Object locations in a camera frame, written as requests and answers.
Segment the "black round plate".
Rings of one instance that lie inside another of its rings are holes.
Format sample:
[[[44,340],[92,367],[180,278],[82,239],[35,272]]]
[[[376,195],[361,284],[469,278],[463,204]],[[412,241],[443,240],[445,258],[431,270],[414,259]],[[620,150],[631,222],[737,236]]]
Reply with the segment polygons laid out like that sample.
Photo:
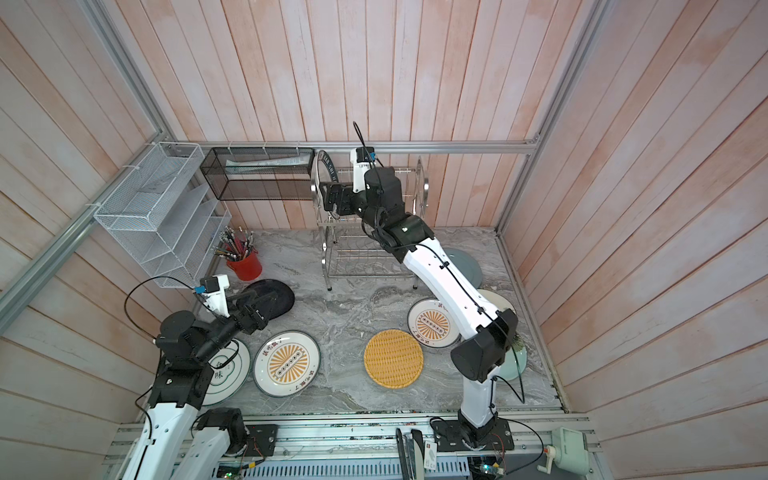
[[[249,284],[242,292],[247,290],[253,290],[259,295],[271,292],[274,292],[278,295],[278,314],[274,319],[288,313],[293,308],[295,303],[295,294],[293,290],[286,283],[278,280],[258,280]]]

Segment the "steel two-tier dish rack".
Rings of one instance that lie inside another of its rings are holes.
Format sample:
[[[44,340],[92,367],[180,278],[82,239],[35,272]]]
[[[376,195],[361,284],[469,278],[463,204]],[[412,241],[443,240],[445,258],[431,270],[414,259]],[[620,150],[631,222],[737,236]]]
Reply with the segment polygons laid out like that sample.
[[[352,184],[350,165],[338,166],[336,169],[340,183]],[[310,188],[320,230],[321,268],[327,290],[332,290],[332,281],[339,278],[408,279],[413,288],[418,287],[419,280],[415,274],[363,231],[359,217],[339,216],[324,210],[314,187],[313,165],[310,169]]]

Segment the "large orange sunburst plate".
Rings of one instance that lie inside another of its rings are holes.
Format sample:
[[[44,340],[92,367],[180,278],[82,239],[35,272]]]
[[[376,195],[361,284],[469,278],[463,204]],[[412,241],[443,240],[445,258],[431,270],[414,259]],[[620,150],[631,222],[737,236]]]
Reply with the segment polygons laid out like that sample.
[[[313,337],[302,331],[285,331],[268,339],[255,354],[254,382],[270,397],[289,397],[313,382],[320,363],[320,349]]]

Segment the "green rim white plate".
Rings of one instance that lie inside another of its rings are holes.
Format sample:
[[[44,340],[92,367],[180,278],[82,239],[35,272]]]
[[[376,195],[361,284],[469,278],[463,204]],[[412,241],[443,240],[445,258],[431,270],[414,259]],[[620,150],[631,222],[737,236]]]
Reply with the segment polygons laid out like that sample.
[[[342,185],[335,164],[325,150],[318,150],[313,163],[314,187],[320,203],[327,211],[337,203]]]

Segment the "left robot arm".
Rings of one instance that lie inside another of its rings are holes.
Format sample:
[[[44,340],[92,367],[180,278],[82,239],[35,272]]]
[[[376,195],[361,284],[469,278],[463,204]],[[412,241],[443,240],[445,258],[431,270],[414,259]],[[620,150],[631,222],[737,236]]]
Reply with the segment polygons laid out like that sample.
[[[195,294],[214,316],[199,320],[188,310],[175,312],[161,324],[156,344],[161,351],[145,424],[123,473],[126,479],[209,479],[225,456],[255,454],[241,471],[256,467],[273,455],[277,427],[246,425],[237,408],[204,409],[203,402],[215,368],[212,359],[239,333],[263,330],[289,312],[295,297],[281,289],[247,289],[227,296],[225,291]]]

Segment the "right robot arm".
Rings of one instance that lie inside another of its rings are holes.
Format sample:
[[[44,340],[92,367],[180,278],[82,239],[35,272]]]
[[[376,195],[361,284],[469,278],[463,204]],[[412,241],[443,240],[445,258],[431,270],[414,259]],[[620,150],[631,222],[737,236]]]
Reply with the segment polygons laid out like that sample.
[[[353,182],[315,180],[322,208],[360,218],[364,233],[414,273],[446,308],[462,338],[451,360],[463,376],[458,419],[444,430],[472,449],[490,440],[499,416],[495,375],[513,349],[518,317],[498,309],[461,274],[421,217],[406,211],[401,182],[391,167],[358,163]]]

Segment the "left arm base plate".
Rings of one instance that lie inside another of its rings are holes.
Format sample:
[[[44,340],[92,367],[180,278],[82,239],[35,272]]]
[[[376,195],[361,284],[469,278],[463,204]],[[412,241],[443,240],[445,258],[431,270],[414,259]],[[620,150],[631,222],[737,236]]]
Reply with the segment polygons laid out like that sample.
[[[278,433],[277,424],[250,424],[243,431],[231,428],[207,426],[194,434],[188,458],[203,454],[221,453],[224,457],[270,457],[274,454]]]

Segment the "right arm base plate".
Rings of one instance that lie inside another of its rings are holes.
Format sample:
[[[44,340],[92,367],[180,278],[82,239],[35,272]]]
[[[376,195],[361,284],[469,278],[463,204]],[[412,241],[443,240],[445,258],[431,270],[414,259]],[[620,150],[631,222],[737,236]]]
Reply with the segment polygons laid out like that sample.
[[[515,448],[509,423],[503,419],[491,421],[480,429],[462,420],[445,420],[442,417],[431,417],[429,424],[439,452],[506,452]]]

